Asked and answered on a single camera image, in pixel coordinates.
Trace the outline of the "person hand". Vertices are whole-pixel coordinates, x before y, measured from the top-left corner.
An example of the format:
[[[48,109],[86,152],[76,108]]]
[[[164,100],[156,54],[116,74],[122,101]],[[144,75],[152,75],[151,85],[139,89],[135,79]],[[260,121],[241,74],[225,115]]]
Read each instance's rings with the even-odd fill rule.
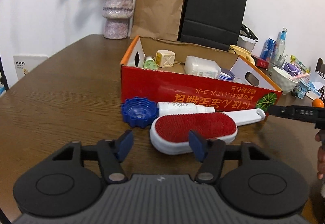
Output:
[[[324,136],[324,130],[320,130],[316,134],[315,141],[321,142],[322,136]],[[320,146],[317,153],[317,178],[319,180],[321,180],[324,177],[324,167],[325,167],[324,159],[325,159],[325,152],[323,146]]]

